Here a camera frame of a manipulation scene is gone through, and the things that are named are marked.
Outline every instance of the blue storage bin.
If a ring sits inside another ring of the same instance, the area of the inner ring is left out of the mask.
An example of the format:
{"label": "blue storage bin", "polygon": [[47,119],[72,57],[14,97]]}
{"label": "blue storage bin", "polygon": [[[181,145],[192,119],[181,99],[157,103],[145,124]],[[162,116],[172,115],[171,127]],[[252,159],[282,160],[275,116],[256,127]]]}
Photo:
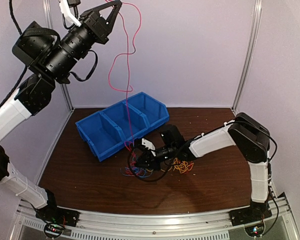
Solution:
{"label": "blue storage bin", "polygon": [[[135,139],[144,137],[170,118],[167,107],[144,92],[129,97],[128,107]],[[100,162],[132,140],[126,100],[76,122],[76,127]]]}

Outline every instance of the red wire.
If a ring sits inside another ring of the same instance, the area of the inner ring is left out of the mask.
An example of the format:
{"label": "red wire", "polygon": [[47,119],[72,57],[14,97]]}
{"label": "red wire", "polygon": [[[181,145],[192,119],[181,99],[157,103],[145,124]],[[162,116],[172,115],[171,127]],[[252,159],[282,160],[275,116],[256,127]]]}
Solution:
{"label": "red wire", "polygon": [[[134,36],[133,36],[133,39],[132,39],[132,45],[133,45],[133,48],[134,48],[134,52],[129,52],[129,35],[128,35],[128,32],[127,32],[127,29],[126,29],[126,24],[125,24],[125,19],[124,17],[122,16],[122,14],[119,12],[119,15],[122,19],[122,24],[123,24],[123,30],[124,30],[124,33],[126,35],[126,42],[127,42],[127,50],[126,50],[126,53],[120,53],[118,54],[117,56],[115,56],[114,60],[113,60],[113,63],[112,63],[112,66],[111,66],[111,69],[109,71],[109,74],[108,74],[108,83],[109,83],[109,86],[118,91],[118,92],[125,92],[125,103],[126,103],[126,111],[127,111],[127,116],[128,116],[128,122],[129,122],[129,128],[130,128],[130,133],[131,133],[131,136],[132,136],[132,142],[135,141],[134,139],[134,133],[133,133],[133,129],[132,129],[132,123],[131,123],[131,118],[130,118],[130,111],[129,111],[129,104],[128,104],[128,93],[132,92],[134,89],[132,86],[130,86],[130,80],[131,80],[131,70],[130,70],[130,63],[129,63],[129,56],[130,55],[133,55],[135,52],[136,52],[136,45],[135,45],[135,39],[136,39],[136,36],[141,28],[141,25],[142,25],[142,15],[141,15],[141,12],[139,10],[139,8],[132,4],[132,3],[129,3],[129,2],[122,2],[123,4],[126,4],[126,5],[130,5],[130,6],[133,6],[139,13],[139,16],[140,16],[140,22],[139,22],[139,27],[138,29],[136,30],[136,32],[134,33]],[[111,84],[111,79],[110,79],[110,76],[111,76],[111,72],[116,64],[116,60],[119,56],[122,56],[122,55],[126,55],[126,64],[127,64],[127,69],[128,69],[128,83],[127,83],[127,87],[126,87],[126,90],[121,90],[121,89],[118,89],[118,88],[115,88],[112,86]]]}

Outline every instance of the wooden table surface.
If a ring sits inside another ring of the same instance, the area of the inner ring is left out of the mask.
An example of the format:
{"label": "wooden table surface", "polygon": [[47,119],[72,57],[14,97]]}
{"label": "wooden table surface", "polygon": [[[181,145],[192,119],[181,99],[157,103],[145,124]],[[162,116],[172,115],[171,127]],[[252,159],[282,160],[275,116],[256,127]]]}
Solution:
{"label": "wooden table surface", "polygon": [[[154,183],[121,174],[127,165],[126,149],[99,162],[75,125],[97,110],[74,111],[42,176],[40,186],[54,192],[59,206],[115,214],[179,214],[249,205],[250,171],[235,146],[197,159],[188,174],[170,171]],[[169,123],[178,126],[186,140],[234,117],[226,108],[169,108],[168,111]],[[163,145],[156,131],[147,138],[156,147]]]}

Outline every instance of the light purple wall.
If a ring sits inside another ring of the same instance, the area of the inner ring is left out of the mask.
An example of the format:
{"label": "light purple wall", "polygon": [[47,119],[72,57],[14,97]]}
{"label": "light purple wall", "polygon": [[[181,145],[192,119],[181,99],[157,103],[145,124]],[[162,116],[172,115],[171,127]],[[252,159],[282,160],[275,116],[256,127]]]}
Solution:
{"label": "light purple wall", "polygon": [[[41,0],[14,0],[13,5],[21,29],[24,30],[33,20],[45,25]],[[10,19],[9,1],[0,0],[0,102],[23,70],[23,64],[11,52],[18,37]],[[67,115],[68,110],[58,86],[46,109],[22,123],[2,141],[10,160],[30,180],[39,177],[47,152]],[[19,201],[19,198],[0,186],[0,240],[8,237]]]}
{"label": "light purple wall", "polygon": [[[105,3],[81,1],[79,12]],[[131,81],[136,92],[144,91],[168,106],[230,107],[239,84],[252,23],[254,0],[130,0],[142,13],[143,23],[136,39],[137,53],[131,57]],[[58,31],[61,13],[52,1]],[[132,38],[139,15],[131,6],[121,9]],[[76,107],[107,107],[125,98],[108,86],[114,57],[126,51],[122,20],[106,45],[93,47],[99,64],[92,79],[82,84],[73,80],[70,96]],[[86,76],[94,57],[88,56],[74,68]],[[127,86],[125,57],[112,74],[117,88]]]}
{"label": "light purple wall", "polygon": [[274,183],[300,230],[300,0],[264,0],[260,32],[238,110],[269,128],[279,145]]}

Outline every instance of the aluminum frame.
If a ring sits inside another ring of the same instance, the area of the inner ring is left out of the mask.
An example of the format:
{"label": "aluminum frame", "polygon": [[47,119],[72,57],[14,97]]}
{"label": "aluminum frame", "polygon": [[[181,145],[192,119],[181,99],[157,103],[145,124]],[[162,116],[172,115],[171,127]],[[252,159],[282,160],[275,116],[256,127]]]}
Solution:
{"label": "aluminum frame", "polygon": [[[289,232],[289,239],[300,240],[287,199],[281,197],[276,199],[276,202],[279,206],[279,215],[287,221],[286,230]],[[269,202],[269,206],[272,217],[267,218],[267,221],[274,219],[277,215],[277,208],[273,201]],[[195,240],[202,237],[210,239],[209,236],[212,236],[211,239],[213,239],[213,236],[223,234],[228,236],[228,231],[244,227],[243,225],[232,226],[229,218],[231,210],[170,215],[127,215],[77,210],[80,212],[77,227],[66,227],[62,236],[76,240],[103,238],[108,240]],[[23,200],[20,202],[10,240],[20,239],[23,226],[39,231],[43,229],[44,223],[37,219],[35,214],[29,203]]]}
{"label": "aluminum frame", "polygon": [[235,114],[238,113],[238,105],[248,78],[253,53],[256,46],[256,41],[258,38],[259,28],[260,28],[260,22],[261,22],[261,16],[262,16],[262,0],[255,0],[254,4],[254,11],[253,11],[253,17],[252,17],[252,25],[251,25],[251,32],[250,32],[250,39],[248,43],[248,49],[245,56],[245,61],[243,65],[243,70],[241,73],[241,78],[239,82],[239,86],[235,95],[235,99],[233,102],[232,110],[235,112]]}
{"label": "aluminum frame", "polygon": [[[47,28],[54,29],[54,23],[53,23],[51,7],[50,7],[50,0],[42,0],[42,4],[43,4],[44,16],[45,16],[45,24],[46,24]],[[64,100],[65,100],[66,106],[67,106],[69,112],[71,112],[74,110],[74,106],[72,104],[67,85],[60,84],[60,86],[61,86],[61,91],[62,91]]]}

